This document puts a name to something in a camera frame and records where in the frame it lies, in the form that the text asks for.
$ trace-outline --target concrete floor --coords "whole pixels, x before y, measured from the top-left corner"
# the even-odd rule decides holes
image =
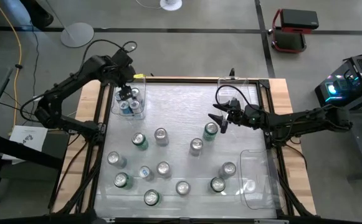
[[[193,28],[259,29],[254,0],[183,0],[175,12],[146,9],[130,0],[50,0],[63,23],[88,22],[94,27],[111,28]],[[157,6],[156,0],[140,0]],[[266,28],[276,9],[306,9],[318,13],[319,30],[362,30],[362,1],[354,0],[261,0]],[[16,26],[29,25],[27,12],[18,1],[2,0],[0,5]],[[0,26],[6,26],[0,15]],[[52,27],[59,27],[55,19]],[[19,32],[24,69],[17,81],[21,103],[33,96],[32,72],[36,57],[36,40],[31,32]],[[60,43],[60,33],[37,32],[39,63],[36,94],[60,82],[78,69],[85,47],[69,49]],[[169,34],[169,33],[96,33],[94,39],[124,43],[138,42],[131,53],[137,72],[156,76],[222,77],[234,67],[240,77],[267,78],[267,64],[260,34]],[[362,54],[362,35],[307,35],[308,48],[299,55],[281,54],[270,49],[275,76],[286,78],[294,111],[319,106],[313,89],[346,57]],[[96,44],[89,54],[113,54],[116,48]],[[17,43],[12,32],[0,31],[0,65],[17,63]],[[13,78],[6,89],[13,95]],[[79,92],[64,103],[64,114],[77,109]],[[4,95],[2,102],[12,104]],[[0,106],[0,135],[11,130],[13,110]],[[18,115],[18,124],[22,119]],[[308,175],[317,213],[325,218],[362,222],[362,181],[350,184],[348,174],[361,167],[350,134],[328,131],[302,138],[308,162]],[[41,215],[38,212],[27,215]]]

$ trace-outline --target white paper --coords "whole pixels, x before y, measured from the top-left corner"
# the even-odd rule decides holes
[[[47,128],[16,125],[9,140],[21,143],[31,149],[41,152],[47,132]],[[12,160],[12,164],[23,162],[23,160],[9,155],[3,155],[2,159]]]

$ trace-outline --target silver can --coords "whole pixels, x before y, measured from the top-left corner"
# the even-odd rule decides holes
[[[218,126],[216,123],[210,122],[205,125],[203,132],[203,139],[206,141],[213,141],[216,138]]]
[[[175,190],[180,196],[185,196],[191,191],[191,186],[185,180],[180,180],[176,183]]]
[[[154,206],[160,202],[160,194],[156,190],[148,190],[143,196],[143,200],[149,206]]]
[[[139,176],[145,181],[151,181],[155,177],[154,173],[147,166],[142,166],[139,169]]]
[[[138,100],[133,100],[130,103],[130,108],[134,114],[142,113],[141,103]]]
[[[209,189],[214,193],[221,193],[225,190],[225,180],[220,177],[214,177],[211,179]]]
[[[118,173],[114,178],[114,185],[118,188],[130,189],[132,188],[132,177],[124,172]]]
[[[159,146],[166,146],[169,143],[168,134],[164,128],[158,128],[155,131],[155,139]]]
[[[120,101],[121,101],[121,97],[120,97],[120,92],[119,92],[119,91],[114,94],[114,99],[116,99],[117,102],[120,102]]]
[[[132,143],[140,150],[146,150],[149,147],[148,140],[142,133],[136,133],[132,137]]]
[[[111,152],[107,156],[107,161],[110,165],[122,169],[126,166],[126,159],[118,152]]]
[[[157,173],[163,178],[171,177],[171,168],[169,164],[165,161],[159,162],[159,164],[157,165]]]
[[[139,102],[142,102],[143,98],[142,98],[142,94],[139,91],[138,88],[132,88],[132,98],[134,98],[135,100],[138,100]]]
[[[203,149],[203,141],[199,138],[195,138],[191,141],[190,145],[190,154],[192,156],[198,156],[201,153],[201,150]]]
[[[120,101],[118,106],[120,107],[121,114],[132,114],[130,104],[127,101]]]
[[[228,179],[235,175],[236,165],[233,162],[224,163],[221,168],[219,168],[218,175],[223,179]]]

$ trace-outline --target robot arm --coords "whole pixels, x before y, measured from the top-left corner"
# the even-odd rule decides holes
[[[283,115],[267,113],[257,105],[250,104],[242,110],[236,98],[213,106],[227,112],[225,117],[209,114],[209,117],[221,127],[221,133],[226,132],[228,123],[234,123],[238,126],[262,129],[266,133],[275,132],[272,141],[280,145],[284,145],[294,136],[300,137],[303,134],[323,130],[345,132],[352,128],[349,112],[333,105]]]
[[[46,128],[60,128],[65,131],[76,131],[86,139],[99,137],[100,128],[93,121],[81,122],[62,115],[62,102],[92,80],[121,88],[120,97],[125,100],[132,97],[131,88],[125,84],[133,81],[135,70],[130,65],[132,59],[127,52],[120,49],[112,57],[90,57],[75,74],[55,84],[53,89],[46,91],[38,102],[36,118]]]

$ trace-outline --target yellow cable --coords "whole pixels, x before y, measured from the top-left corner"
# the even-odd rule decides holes
[[[16,39],[17,39],[17,43],[19,44],[19,65],[21,65],[21,44],[20,44],[20,40],[19,40],[19,36],[17,36],[17,32],[16,30],[14,30],[13,28],[13,25],[11,24],[11,22],[9,21],[9,19],[7,18],[7,16],[5,15],[5,12],[1,9],[0,7],[0,12],[2,13],[2,15],[5,17],[7,23],[11,26],[12,30],[13,30],[13,33],[14,35],[16,36]],[[14,89],[14,99],[15,99],[15,102],[14,102],[14,117],[13,117],[13,127],[12,129],[14,128],[14,126],[16,125],[16,115],[17,115],[17,88],[16,88],[16,83],[17,83],[17,76],[19,75],[19,71],[20,71],[20,68],[17,68],[16,70],[16,76],[14,77],[14,86],[13,86],[13,89]]]

